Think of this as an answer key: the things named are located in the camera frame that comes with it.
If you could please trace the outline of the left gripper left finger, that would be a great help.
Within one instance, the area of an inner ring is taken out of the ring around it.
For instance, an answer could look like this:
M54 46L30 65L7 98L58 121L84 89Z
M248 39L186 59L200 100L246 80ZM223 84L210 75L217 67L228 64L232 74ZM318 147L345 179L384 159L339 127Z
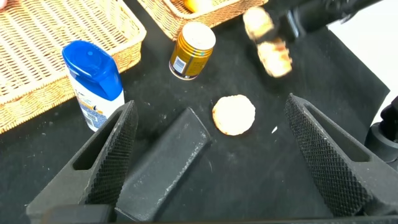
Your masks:
M115 205L130 166L138 112L133 100L120 106L26 208L40 218L58 205Z

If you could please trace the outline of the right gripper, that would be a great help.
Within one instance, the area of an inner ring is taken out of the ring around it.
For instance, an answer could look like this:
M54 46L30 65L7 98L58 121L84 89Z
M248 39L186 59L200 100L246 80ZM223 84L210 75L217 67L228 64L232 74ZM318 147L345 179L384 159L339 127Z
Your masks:
M285 13L285 27L265 32L257 38L257 43L273 42L278 39L295 41L335 21L346 22L360 10L380 1L311 0L299 4L299 0L269 0L266 3L267 12L280 14L288 10Z

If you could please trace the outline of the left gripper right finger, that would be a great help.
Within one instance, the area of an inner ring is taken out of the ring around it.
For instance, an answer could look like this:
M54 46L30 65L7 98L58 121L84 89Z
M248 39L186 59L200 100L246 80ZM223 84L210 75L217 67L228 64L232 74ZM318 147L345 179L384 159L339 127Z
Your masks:
M284 111L332 214L397 214L397 171L309 101L290 94Z

